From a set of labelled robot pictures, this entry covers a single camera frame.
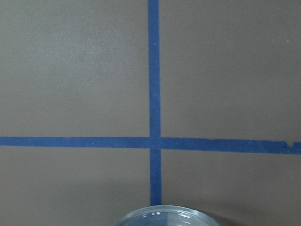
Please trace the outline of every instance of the vertical blue tape strip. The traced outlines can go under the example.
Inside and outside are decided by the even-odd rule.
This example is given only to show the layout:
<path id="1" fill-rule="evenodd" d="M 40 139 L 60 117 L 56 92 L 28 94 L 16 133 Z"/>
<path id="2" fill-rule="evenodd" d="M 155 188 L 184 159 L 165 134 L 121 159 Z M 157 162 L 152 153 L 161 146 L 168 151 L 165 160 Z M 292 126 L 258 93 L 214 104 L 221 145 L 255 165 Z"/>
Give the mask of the vertical blue tape strip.
<path id="1" fill-rule="evenodd" d="M 148 0 L 150 138 L 161 137 L 159 0 Z M 150 149 L 150 204 L 162 203 L 161 150 Z"/>

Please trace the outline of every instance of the clear glass bowl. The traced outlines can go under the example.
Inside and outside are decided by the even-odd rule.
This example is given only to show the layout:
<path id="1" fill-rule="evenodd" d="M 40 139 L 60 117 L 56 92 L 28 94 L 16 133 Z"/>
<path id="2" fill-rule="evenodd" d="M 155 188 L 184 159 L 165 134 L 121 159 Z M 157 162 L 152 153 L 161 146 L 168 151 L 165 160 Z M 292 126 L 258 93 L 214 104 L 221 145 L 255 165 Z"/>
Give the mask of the clear glass bowl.
<path id="1" fill-rule="evenodd" d="M 115 226 L 219 226 L 204 213 L 181 206 L 150 206 L 125 215 Z"/>

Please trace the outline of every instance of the transparent container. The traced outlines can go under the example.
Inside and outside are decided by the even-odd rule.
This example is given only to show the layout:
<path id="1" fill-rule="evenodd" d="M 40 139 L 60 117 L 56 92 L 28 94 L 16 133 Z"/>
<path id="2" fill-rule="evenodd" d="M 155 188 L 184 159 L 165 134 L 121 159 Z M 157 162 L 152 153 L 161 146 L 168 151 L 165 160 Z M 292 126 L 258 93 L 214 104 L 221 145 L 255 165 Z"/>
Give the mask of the transparent container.
<path id="1" fill-rule="evenodd" d="M 125 215 L 115 226 L 219 226 L 204 213 L 180 206 L 150 206 Z"/>

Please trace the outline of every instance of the gray surface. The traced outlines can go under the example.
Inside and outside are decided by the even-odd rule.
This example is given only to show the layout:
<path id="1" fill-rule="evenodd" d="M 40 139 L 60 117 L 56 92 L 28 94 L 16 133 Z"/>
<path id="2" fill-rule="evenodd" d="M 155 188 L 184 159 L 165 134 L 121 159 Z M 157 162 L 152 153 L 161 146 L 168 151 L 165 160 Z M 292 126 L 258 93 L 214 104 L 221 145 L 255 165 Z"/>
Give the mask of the gray surface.
<path id="1" fill-rule="evenodd" d="M 148 136 L 147 1 L 1 0 L 0 136 Z"/>
<path id="2" fill-rule="evenodd" d="M 300 141 L 299 0 L 160 7 L 163 136 Z"/>
<path id="3" fill-rule="evenodd" d="M 162 163 L 164 205 L 221 226 L 301 225 L 301 156 L 164 150 Z"/>
<path id="4" fill-rule="evenodd" d="M 0 225 L 112 226 L 150 203 L 146 150 L 0 148 Z"/>

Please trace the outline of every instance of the round glass object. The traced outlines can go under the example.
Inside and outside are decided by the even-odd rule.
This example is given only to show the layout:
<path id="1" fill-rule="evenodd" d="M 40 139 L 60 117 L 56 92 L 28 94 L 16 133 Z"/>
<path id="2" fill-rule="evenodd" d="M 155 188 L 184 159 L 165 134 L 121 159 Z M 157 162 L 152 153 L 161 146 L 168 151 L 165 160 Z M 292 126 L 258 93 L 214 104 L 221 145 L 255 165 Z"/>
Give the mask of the round glass object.
<path id="1" fill-rule="evenodd" d="M 125 215 L 115 226 L 219 226 L 204 213 L 181 206 L 150 206 Z"/>

